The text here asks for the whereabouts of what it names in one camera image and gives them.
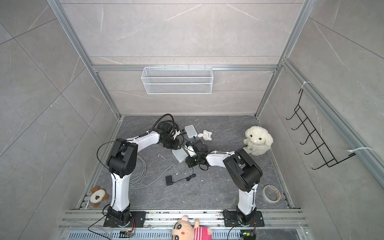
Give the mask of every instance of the dark gray floor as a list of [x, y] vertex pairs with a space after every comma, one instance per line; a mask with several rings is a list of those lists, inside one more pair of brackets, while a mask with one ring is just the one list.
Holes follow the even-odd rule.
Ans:
[[[158, 116], [126, 116], [120, 127], [118, 137], [129, 138], [144, 133], [156, 122]], [[212, 141], [203, 141], [210, 150], [234, 151], [244, 147], [244, 132], [249, 127], [256, 125], [253, 116], [175, 116], [175, 122], [180, 128], [194, 125], [197, 132], [212, 131]], [[172, 175], [173, 181], [192, 174], [192, 169], [186, 163], [179, 163], [170, 149], [163, 148], [160, 144], [149, 146], [138, 153], [147, 163], [147, 173], [141, 183], [135, 187], [144, 186], [155, 180], [167, 167], [175, 163], [156, 183], [143, 189], [130, 189], [129, 199], [131, 209], [233, 209], [238, 202], [238, 188], [232, 182], [229, 173], [222, 167], [210, 167], [202, 171], [194, 167], [197, 174], [187, 182], [182, 180], [174, 185], [166, 186], [165, 176]], [[276, 186], [281, 193], [281, 184], [275, 172], [268, 153], [261, 156], [252, 156], [263, 170], [263, 177], [257, 188], [256, 204], [259, 209], [286, 209], [287, 201], [282, 194], [279, 202], [272, 204], [264, 200], [262, 188], [265, 185]], [[132, 176], [142, 170], [141, 161]], [[97, 186], [106, 189], [112, 196], [111, 175], [103, 169]], [[110, 203], [111, 197], [103, 201], [98, 208], [103, 208]]]

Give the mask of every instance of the black mounting plate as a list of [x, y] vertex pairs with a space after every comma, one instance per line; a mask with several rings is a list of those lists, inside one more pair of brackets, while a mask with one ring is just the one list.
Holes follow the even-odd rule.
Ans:
[[[132, 211], [130, 213], [131, 213], [131, 218], [135, 220], [135, 227], [144, 227], [144, 221], [145, 221], [145, 216], [147, 212]], [[117, 221], [113, 217], [106, 216], [103, 227], [120, 227], [119, 224], [120, 224], [119, 221]], [[132, 221], [129, 221], [128, 225], [126, 225], [125, 227], [132, 227]]]
[[[224, 217], [224, 225], [226, 227], [234, 227], [239, 224], [236, 211], [225, 210], [223, 211], [223, 217]], [[257, 227], [265, 226], [262, 212], [255, 211], [255, 214], [253, 215], [252, 219], [255, 220]], [[249, 224], [249, 227], [254, 227], [254, 226], [255, 226], [255, 223], [251, 221]]]

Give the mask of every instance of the wire mesh basket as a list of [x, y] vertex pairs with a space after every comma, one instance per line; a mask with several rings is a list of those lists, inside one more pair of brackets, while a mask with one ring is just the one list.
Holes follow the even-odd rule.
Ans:
[[148, 94], [212, 93], [210, 67], [146, 67], [141, 75]]

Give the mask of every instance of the black cable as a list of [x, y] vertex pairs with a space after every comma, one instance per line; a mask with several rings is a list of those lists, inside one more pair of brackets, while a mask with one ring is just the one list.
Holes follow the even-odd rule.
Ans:
[[101, 162], [101, 160], [99, 159], [99, 150], [100, 150], [100, 148], [101, 148], [102, 146], [104, 146], [105, 144], [110, 143], [110, 142], [122, 142], [122, 141], [121, 141], [121, 140], [118, 140], [118, 141], [109, 141], [109, 142], [105, 142], [105, 143], [103, 143], [103, 144], [99, 147], [99, 149], [97, 149], [97, 152], [96, 152], [97, 160], [99, 160], [99, 162], [101, 163], [101, 165], [103, 165], [106, 169], [108, 169], [108, 171], [109, 171], [109, 168], [108, 168], [107, 166], [105, 166], [105, 165]]
[[[160, 124], [162, 124], [163, 122], [172, 122], [172, 123], [173, 123], [173, 121], [172, 121], [172, 120], [165, 120], [165, 121], [161, 121], [161, 122], [159, 122], [159, 124], [157, 125], [157, 128], [159, 128]], [[179, 129], [179, 130], [180, 130], [180, 128], [179, 128], [179, 126], [178, 126], [178, 124], [177, 124], [177, 123], [175, 123], [175, 127], [176, 127], [177, 129]]]
[[209, 166], [207, 166], [207, 169], [202, 169], [200, 165], [201, 165], [201, 163], [199, 163], [199, 168], [200, 168], [201, 170], [203, 170], [203, 171], [208, 171]]
[[[191, 141], [189, 141], [188, 139], [186, 139], [183, 135], [181, 135], [182, 137], [183, 137], [183, 141], [182, 141], [182, 143], [181, 144], [184, 144], [184, 140], [186, 140], [187, 142], [191, 142]], [[204, 146], [205, 146], [205, 148], [203, 148], [203, 149], [208, 149], [208, 146], [207, 145], [205, 145], [205, 144], [203, 144]], [[205, 154], [206, 152], [195, 152], [195, 151], [193, 151], [193, 150], [190, 150], [190, 149], [188, 149], [188, 148], [186, 148], [187, 150], [189, 150], [189, 151], [191, 151], [191, 152], [194, 152], [194, 153], [202, 153], [202, 154]]]
[[196, 173], [195, 172], [195, 169], [192, 167], [192, 174], [189, 175], [188, 177], [185, 177], [185, 178], [182, 178], [180, 180], [177, 180], [176, 182], [180, 182], [181, 180], [184, 180], [186, 179], [187, 181], [191, 180], [192, 178], [196, 177]]
[[237, 227], [237, 226], [240, 226], [240, 225], [241, 225], [241, 223], [239, 223], [239, 224], [233, 226], [233, 227], [229, 230], [229, 232], [228, 232], [228, 234], [227, 234], [227, 240], [229, 240], [229, 233], [232, 231], [232, 229], [233, 229], [234, 227]]
[[[100, 218], [99, 220], [97, 220], [97, 221], [96, 221], [94, 224], [92, 224], [91, 226], [95, 225], [96, 223], [98, 223], [100, 220], [102, 220], [104, 217], [107, 216], [106, 214], [104, 214], [104, 209], [105, 209], [106, 207], [108, 207], [108, 205], [110, 206], [110, 204], [105, 205], [105, 207], [103, 208], [103, 210], [102, 210], [102, 212], [101, 212], [104, 216], [103, 216], [102, 218]], [[97, 235], [99, 235], [99, 236], [105, 237], [106, 239], [112, 240], [112, 239], [110, 239], [109, 237], [106, 237], [106, 236], [104, 236], [104, 235], [102, 235], [102, 234], [99, 234], [99, 233], [97, 233], [97, 232], [94, 232], [94, 231], [92, 231], [92, 230], [89, 230], [89, 229], [91, 228], [91, 226], [88, 227], [88, 231], [90, 231], [90, 232], [92, 232], [92, 233], [94, 233], [94, 234], [97, 234]]]
[[173, 116], [169, 113], [166, 113], [164, 114], [163, 116], [161, 116], [156, 122], [155, 124], [151, 127], [151, 129], [148, 131], [148, 132], [151, 132], [152, 130], [155, 129], [156, 125], [160, 122], [161, 119], [163, 119], [165, 116], [170, 116], [172, 118], [172, 122], [173, 122], [173, 129], [175, 130], [175, 119], [173, 119]]

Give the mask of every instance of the metal vent grille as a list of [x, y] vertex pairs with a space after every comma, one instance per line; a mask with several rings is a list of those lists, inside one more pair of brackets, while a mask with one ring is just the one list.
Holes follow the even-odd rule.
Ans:
[[141, 75], [148, 94], [211, 93], [212, 68], [146, 67]]
[[[109, 237], [113, 240], [117, 239], [128, 239], [122, 237], [120, 234], [120, 230], [113, 230], [110, 235], [101, 231], [101, 230], [93, 230], [99, 234], [102, 234], [106, 237]], [[212, 240], [221, 240], [227, 239], [229, 229], [219, 230], [213, 229]], [[69, 233], [67, 240], [99, 240], [106, 239], [100, 235], [89, 232], [87, 230], [72, 230]], [[130, 240], [170, 240], [171, 232], [169, 230], [136, 230], [136, 233], [133, 237], [129, 238]], [[229, 234], [230, 240], [239, 240], [240, 239], [240, 230], [232, 229]]]

